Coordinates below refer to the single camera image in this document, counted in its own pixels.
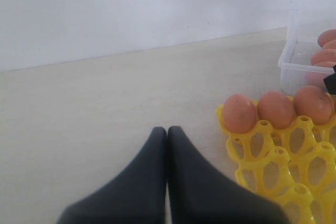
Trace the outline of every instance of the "egg tray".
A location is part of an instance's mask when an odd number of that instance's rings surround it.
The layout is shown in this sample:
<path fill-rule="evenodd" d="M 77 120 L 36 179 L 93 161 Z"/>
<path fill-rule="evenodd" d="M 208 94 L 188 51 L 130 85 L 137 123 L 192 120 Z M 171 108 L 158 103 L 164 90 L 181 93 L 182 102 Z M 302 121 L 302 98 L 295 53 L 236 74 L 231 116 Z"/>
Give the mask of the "egg tray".
<path fill-rule="evenodd" d="M 336 201 L 336 151 L 330 143 L 331 133 L 336 126 L 335 114 L 331 120 L 324 125 L 314 125 L 307 116 L 298 116 L 286 129 L 279 130 L 265 120 L 259 120 L 256 126 L 248 133 L 237 134 L 228 131 L 222 121 L 223 105 L 218 106 L 216 115 L 220 126 L 228 135 L 226 148 L 229 157 L 238 164 L 235 171 L 235 178 L 241 186 L 271 199 L 287 209 L 287 206 L 296 206 L 298 212 L 296 223 L 313 224 L 333 223 L 333 206 Z M 293 151 L 293 134 L 300 129 L 302 134 L 302 145 L 298 146 L 297 152 Z M 259 134 L 263 138 L 260 151 L 253 153 L 253 139 Z M 315 172 L 316 167 L 312 167 L 313 160 L 319 158 L 325 162 L 325 172 L 319 181 L 311 181 L 311 172 Z M 277 169 L 266 170 L 269 164 L 275 165 Z M 272 186 L 267 185 L 265 177 L 272 176 L 277 170 L 277 179 Z M 244 172 L 252 174 L 255 188 L 252 188 Z"/>

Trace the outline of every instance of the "clear plastic container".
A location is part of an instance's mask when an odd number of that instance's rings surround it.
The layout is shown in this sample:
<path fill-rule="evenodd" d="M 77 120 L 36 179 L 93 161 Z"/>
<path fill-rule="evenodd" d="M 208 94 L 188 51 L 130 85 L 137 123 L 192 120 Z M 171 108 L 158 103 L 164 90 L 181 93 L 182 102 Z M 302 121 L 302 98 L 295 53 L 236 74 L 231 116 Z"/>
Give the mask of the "clear plastic container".
<path fill-rule="evenodd" d="M 287 40 L 279 59 L 281 68 L 281 89 L 284 93 L 294 95 L 307 82 L 307 74 L 333 74 L 332 68 L 315 67 L 310 64 L 314 53 L 321 50 L 317 44 L 319 35 L 336 28 L 336 12 L 333 10 L 291 12 L 287 31 Z"/>

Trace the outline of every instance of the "yellow plastic egg tray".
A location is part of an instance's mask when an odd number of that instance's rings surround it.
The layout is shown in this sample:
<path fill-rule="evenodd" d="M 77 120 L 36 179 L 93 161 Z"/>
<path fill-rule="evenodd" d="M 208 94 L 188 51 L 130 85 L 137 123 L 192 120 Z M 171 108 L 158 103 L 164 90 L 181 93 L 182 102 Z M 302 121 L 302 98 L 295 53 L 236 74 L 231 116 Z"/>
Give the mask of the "yellow plastic egg tray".
<path fill-rule="evenodd" d="M 289 209 L 287 213 L 294 211 L 289 214 L 293 223 L 336 223 L 336 151 L 331 144 L 336 140 L 336 116 L 325 125 L 298 116 L 283 130 L 259 120 L 250 132 L 236 134 L 224 127 L 222 109 L 220 105 L 216 115 L 228 135 L 228 155 L 238 164 L 238 184 Z M 258 138 L 262 144 L 256 153 Z"/>

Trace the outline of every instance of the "beige table surface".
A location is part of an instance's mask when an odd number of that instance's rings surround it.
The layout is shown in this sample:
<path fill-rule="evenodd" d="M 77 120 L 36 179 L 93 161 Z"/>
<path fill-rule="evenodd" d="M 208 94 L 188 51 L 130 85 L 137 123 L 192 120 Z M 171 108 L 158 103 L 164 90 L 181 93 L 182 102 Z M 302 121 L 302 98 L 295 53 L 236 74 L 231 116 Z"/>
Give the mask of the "beige table surface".
<path fill-rule="evenodd" d="M 279 89 L 285 37 L 277 29 L 0 73 L 0 223 L 55 223 L 157 125 L 181 125 L 233 178 L 214 111 L 233 93 Z"/>

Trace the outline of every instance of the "brown egg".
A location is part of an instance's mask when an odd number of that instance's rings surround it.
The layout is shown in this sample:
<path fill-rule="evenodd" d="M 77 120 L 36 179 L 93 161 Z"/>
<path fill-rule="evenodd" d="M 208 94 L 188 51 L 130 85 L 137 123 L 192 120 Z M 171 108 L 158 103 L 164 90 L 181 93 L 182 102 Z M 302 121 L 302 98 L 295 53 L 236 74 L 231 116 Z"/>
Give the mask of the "brown egg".
<path fill-rule="evenodd" d="M 336 62 L 332 61 L 325 61 L 315 64 L 316 67 L 324 67 L 324 68 L 332 68 L 333 66 L 336 66 Z M 323 79 L 330 74 L 328 73 L 315 73 L 315 72 L 307 72 L 306 73 L 306 81 L 308 85 L 313 85 L 322 89 L 326 88 L 326 85 L 324 85 Z"/>
<path fill-rule="evenodd" d="M 258 115 L 269 121 L 274 128 L 285 129 L 292 124 L 295 110 L 292 102 L 279 91 L 268 91 L 258 102 Z"/>
<path fill-rule="evenodd" d="M 336 49 L 336 40 L 332 40 L 328 43 L 325 43 L 322 48 L 323 49 Z"/>
<path fill-rule="evenodd" d="M 336 49 L 322 49 L 314 54 L 310 61 L 312 65 L 325 61 L 336 62 Z"/>
<path fill-rule="evenodd" d="M 320 47 L 323 47 L 326 43 L 336 39 L 336 29 L 331 29 L 321 33 L 317 39 L 317 43 Z"/>
<path fill-rule="evenodd" d="M 253 102 L 245 95 L 231 95 L 222 111 L 224 126 L 233 133 L 246 133 L 257 123 L 257 111 Z"/>
<path fill-rule="evenodd" d="M 310 117 L 314 124 L 325 124 L 333 113 L 331 98 L 320 88 L 304 86 L 294 96 L 297 115 Z"/>

